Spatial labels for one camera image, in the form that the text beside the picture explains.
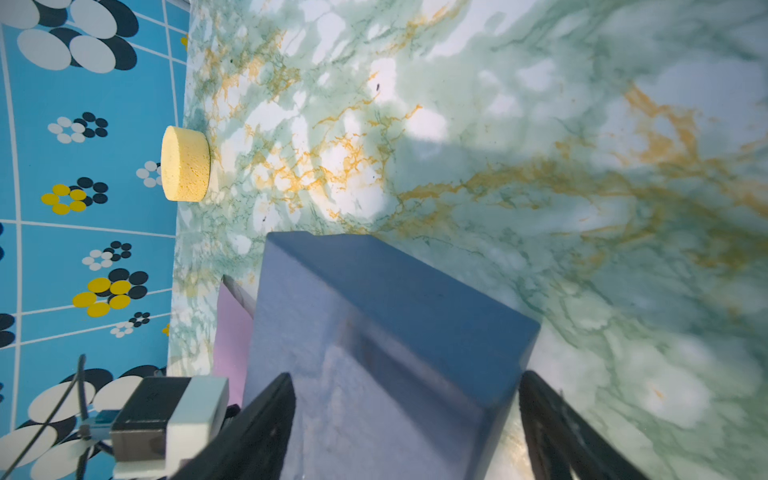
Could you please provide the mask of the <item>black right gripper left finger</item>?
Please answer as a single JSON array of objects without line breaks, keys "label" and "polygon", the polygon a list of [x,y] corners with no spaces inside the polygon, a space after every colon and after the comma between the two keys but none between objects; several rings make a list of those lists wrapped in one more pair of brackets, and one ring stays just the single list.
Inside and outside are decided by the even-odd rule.
[{"label": "black right gripper left finger", "polygon": [[278,479],[296,410],[289,373],[279,374],[175,479]]}]

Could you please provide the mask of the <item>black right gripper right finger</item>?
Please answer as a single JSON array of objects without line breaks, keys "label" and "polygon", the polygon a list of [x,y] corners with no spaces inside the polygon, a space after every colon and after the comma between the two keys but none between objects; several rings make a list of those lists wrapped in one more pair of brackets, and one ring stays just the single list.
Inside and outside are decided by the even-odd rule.
[{"label": "black right gripper right finger", "polygon": [[523,373],[518,397],[536,479],[647,479],[536,372]]}]

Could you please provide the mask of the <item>purple wrapping paper sheet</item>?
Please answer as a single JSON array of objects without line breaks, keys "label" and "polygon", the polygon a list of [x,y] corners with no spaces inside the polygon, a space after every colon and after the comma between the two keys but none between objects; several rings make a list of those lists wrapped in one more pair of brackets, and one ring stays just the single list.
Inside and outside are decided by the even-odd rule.
[{"label": "purple wrapping paper sheet", "polygon": [[229,404],[242,407],[253,332],[255,300],[235,280],[223,275],[216,307],[212,374],[226,377]]}]

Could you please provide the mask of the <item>dark blue gift box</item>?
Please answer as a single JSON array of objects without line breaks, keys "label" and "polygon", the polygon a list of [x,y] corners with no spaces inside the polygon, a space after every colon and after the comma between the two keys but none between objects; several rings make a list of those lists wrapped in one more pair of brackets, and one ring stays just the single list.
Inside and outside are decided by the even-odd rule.
[{"label": "dark blue gift box", "polygon": [[292,378],[285,479],[482,479],[539,330],[375,237],[272,232],[245,396]]}]

